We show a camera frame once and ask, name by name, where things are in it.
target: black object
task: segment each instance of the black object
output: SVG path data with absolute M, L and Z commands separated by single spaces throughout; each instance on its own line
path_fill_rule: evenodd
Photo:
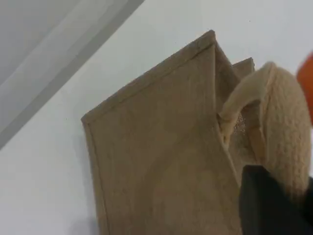
M 243 169 L 239 214 L 243 235 L 313 235 L 313 182 L 300 211 L 262 166 Z

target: white surface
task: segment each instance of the white surface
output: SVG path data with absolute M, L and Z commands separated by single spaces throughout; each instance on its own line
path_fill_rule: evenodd
M 0 234 L 96 234 L 81 116 L 208 29 L 231 62 L 295 72 L 313 47 L 313 1 L 146 0 L 0 151 Z

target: orange object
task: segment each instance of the orange object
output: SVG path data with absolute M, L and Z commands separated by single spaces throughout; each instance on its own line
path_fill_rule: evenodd
M 297 80 L 304 91 L 310 111 L 311 123 L 313 124 L 313 53 L 300 67 Z

